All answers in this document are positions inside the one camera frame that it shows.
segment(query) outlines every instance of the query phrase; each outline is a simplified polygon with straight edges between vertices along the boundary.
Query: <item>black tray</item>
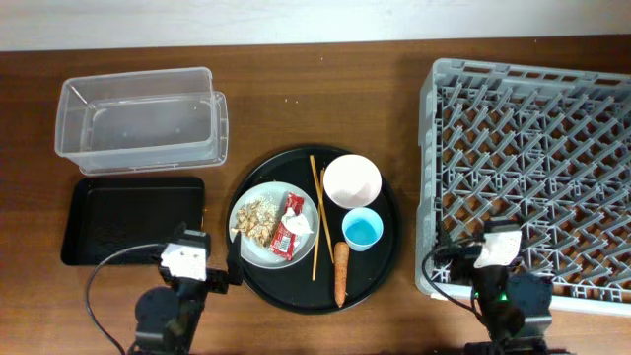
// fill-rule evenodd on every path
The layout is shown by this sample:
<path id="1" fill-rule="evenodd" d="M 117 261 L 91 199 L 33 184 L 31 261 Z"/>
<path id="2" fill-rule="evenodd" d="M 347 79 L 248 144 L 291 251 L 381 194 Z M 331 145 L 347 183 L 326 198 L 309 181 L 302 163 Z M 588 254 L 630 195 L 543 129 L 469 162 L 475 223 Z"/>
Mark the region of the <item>black tray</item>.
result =
<path id="1" fill-rule="evenodd" d="M 204 182 L 197 177 L 84 178 L 72 196 L 61 260 L 96 265 L 121 249 L 166 242 L 182 221 L 201 228 Z M 113 264 L 149 264 L 151 251 Z"/>
<path id="2" fill-rule="evenodd" d="M 250 188 L 268 181 L 283 181 L 306 192 L 317 203 L 316 185 L 309 155 L 315 156 L 319 170 L 335 158 L 350 152 L 328 146 L 304 146 L 280 153 L 255 168 L 237 188 L 230 204 L 233 206 Z M 351 250 L 348 265 L 346 302 L 342 309 L 353 307 L 365 300 L 384 283 L 398 260 L 401 249 L 401 216 L 394 192 L 383 178 L 382 191 L 367 206 L 375 210 L 384 221 L 384 234 L 371 248 L 363 252 Z M 326 218 L 333 245 L 343 242 L 341 226 L 347 210 L 338 207 L 326 197 Z M 230 226 L 226 236 L 230 243 Z M 267 270 L 244 262 L 244 280 L 260 297 L 281 309 L 300 314 L 325 314 L 339 311 L 333 296 L 334 269 L 330 260 L 324 228 L 320 227 L 317 273 L 312 281 L 314 254 L 300 262 L 280 270 Z"/>

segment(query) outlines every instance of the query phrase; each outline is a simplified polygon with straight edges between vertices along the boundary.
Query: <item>round black tray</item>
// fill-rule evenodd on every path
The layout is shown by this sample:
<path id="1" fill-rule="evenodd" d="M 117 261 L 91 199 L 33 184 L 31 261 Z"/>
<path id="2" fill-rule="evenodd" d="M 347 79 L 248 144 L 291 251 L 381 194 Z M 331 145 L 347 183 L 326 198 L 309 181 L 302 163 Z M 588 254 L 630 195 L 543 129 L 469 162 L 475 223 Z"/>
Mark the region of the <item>round black tray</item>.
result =
<path id="1" fill-rule="evenodd" d="M 264 182 L 283 181 L 293 184 L 306 192 L 317 203 L 316 185 L 309 160 L 315 156 L 319 170 L 335 158 L 350 152 L 328 146 L 302 146 L 268 159 L 255 168 L 237 188 L 231 201 L 233 206 L 250 188 Z M 394 192 L 383 178 L 382 191 L 377 199 L 367 206 L 375 210 L 384 221 L 384 234 L 371 248 L 363 252 L 351 250 L 348 264 L 346 301 L 340 309 L 333 297 L 334 268 L 328 252 L 324 228 L 320 227 L 319 251 L 315 281 L 312 281 L 314 254 L 311 252 L 300 262 L 280 270 L 267 270 L 244 261 L 244 280 L 263 300 L 281 309 L 300 314 L 325 314 L 339 311 L 365 300 L 384 283 L 398 260 L 401 249 L 401 214 Z M 331 243 L 343 242 L 341 225 L 348 212 L 335 205 L 328 197 L 324 198 L 324 208 L 331 234 Z M 230 243 L 230 226 L 226 238 Z"/>

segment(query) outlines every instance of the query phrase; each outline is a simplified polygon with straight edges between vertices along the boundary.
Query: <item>white wall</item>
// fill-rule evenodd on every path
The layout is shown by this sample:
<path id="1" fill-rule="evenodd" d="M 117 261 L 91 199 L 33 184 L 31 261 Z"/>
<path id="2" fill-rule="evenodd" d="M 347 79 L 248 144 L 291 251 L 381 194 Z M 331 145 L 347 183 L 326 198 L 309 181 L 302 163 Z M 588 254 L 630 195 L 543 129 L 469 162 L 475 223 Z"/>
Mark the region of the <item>white wall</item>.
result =
<path id="1" fill-rule="evenodd" d="M 0 50 L 631 33 L 631 0 L 0 0 Z"/>

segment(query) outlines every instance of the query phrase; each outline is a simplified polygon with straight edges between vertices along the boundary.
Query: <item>plate of food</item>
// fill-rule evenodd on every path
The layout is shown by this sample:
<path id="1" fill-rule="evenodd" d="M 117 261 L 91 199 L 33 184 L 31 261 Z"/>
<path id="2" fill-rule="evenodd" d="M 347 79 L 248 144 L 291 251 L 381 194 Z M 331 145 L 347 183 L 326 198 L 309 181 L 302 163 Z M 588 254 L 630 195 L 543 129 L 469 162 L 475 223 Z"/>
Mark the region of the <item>plate of food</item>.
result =
<path id="1" fill-rule="evenodd" d="M 291 266 L 314 248 L 319 216 L 311 198 L 285 182 L 266 182 L 244 193 L 229 218 L 230 240 L 242 233 L 242 258 L 265 269 Z"/>

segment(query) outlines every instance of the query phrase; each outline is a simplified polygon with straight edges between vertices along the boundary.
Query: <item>plastic bin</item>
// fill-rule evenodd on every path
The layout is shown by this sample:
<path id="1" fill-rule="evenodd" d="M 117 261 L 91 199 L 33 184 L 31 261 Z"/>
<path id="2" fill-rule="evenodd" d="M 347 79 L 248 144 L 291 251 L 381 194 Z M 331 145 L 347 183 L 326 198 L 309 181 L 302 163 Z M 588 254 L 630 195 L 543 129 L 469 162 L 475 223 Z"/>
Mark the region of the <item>plastic bin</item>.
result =
<path id="1" fill-rule="evenodd" d="M 631 317 L 631 77 L 439 59 L 420 92 L 416 285 L 434 245 L 522 221 L 521 271 L 552 309 Z M 428 263 L 452 297 L 471 288 Z"/>
<path id="2" fill-rule="evenodd" d="M 67 80 L 55 152 L 87 176 L 201 168 L 228 156 L 226 98 L 207 68 Z"/>

